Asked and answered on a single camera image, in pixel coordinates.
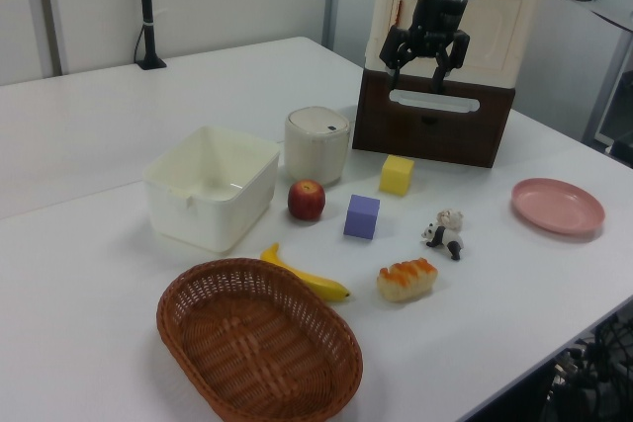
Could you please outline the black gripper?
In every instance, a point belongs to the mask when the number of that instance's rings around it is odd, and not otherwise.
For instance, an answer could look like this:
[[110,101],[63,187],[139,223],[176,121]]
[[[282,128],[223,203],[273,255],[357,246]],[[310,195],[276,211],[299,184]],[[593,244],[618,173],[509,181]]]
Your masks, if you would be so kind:
[[417,0],[409,29],[391,26],[379,53],[391,77],[390,89],[398,86],[402,68],[419,57],[420,46],[440,46],[435,54],[437,66],[431,79],[431,92],[443,93],[443,81],[463,66],[469,35],[458,32],[467,0]]

